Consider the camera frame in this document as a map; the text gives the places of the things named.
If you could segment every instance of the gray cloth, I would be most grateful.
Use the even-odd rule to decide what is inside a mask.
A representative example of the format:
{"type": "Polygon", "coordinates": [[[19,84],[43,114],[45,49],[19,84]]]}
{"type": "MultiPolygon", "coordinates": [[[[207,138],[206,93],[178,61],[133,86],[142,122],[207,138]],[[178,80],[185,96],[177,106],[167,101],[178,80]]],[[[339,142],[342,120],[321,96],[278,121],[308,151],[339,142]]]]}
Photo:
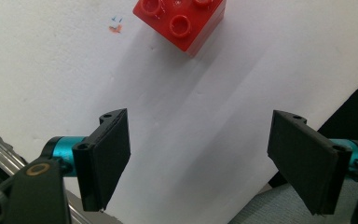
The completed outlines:
{"type": "Polygon", "coordinates": [[[346,179],[332,216],[313,216],[292,186],[286,184],[256,195],[229,224],[350,223],[358,200],[358,183],[346,179]]]}

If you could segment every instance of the bolt hole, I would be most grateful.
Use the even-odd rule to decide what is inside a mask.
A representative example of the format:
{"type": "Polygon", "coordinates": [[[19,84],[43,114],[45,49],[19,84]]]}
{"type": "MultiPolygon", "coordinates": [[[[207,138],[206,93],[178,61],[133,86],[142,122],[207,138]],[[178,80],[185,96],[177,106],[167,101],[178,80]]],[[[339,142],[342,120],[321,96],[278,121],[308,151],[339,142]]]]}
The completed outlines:
{"type": "Polygon", "coordinates": [[[77,149],[84,150],[84,149],[87,149],[88,147],[89,147],[89,144],[82,143],[82,144],[77,146],[77,149]]]}
{"type": "Polygon", "coordinates": [[[170,22],[171,34],[178,38],[186,37],[190,34],[191,23],[184,15],[177,15],[170,22]]]}
{"type": "Polygon", "coordinates": [[[338,151],[346,151],[347,150],[345,147],[342,147],[342,146],[333,146],[333,149],[338,150],[338,151]]]}

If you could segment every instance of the red lego brick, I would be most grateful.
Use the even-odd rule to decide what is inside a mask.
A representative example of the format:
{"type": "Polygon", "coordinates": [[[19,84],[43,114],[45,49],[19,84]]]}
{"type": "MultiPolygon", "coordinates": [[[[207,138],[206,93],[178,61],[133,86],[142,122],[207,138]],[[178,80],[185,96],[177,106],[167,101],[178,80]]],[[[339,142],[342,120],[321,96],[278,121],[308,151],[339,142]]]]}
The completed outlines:
{"type": "Polygon", "coordinates": [[[139,0],[133,14],[195,55],[223,19],[227,0],[139,0]]]}

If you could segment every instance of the lego stud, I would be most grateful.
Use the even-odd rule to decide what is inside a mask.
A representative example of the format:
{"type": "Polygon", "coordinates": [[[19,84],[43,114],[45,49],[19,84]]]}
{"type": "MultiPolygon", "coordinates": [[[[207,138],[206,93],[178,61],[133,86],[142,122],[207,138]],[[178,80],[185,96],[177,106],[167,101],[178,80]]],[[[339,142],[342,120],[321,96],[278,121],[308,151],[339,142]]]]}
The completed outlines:
{"type": "Polygon", "coordinates": [[[141,10],[147,16],[157,16],[162,10],[161,0],[141,0],[141,10]]]}
{"type": "Polygon", "coordinates": [[[193,3],[199,7],[207,7],[212,3],[213,0],[193,0],[193,3]]]}
{"type": "Polygon", "coordinates": [[[184,15],[177,15],[170,22],[170,32],[178,38],[186,37],[190,34],[191,22],[184,15]]]}

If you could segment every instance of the small red mark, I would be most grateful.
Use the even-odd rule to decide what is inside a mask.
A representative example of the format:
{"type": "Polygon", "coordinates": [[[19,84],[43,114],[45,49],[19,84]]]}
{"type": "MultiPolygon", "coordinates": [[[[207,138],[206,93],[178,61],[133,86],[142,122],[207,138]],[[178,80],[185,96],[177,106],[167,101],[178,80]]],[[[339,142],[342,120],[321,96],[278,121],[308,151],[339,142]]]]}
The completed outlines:
{"type": "Polygon", "coordinates": [[[120,34],[122,28],[123,28],[123,26],[122,26],[121,24],[119,24],[117,27],[109,26],[109,30],[110,30],[113,34],[120,34]]]}

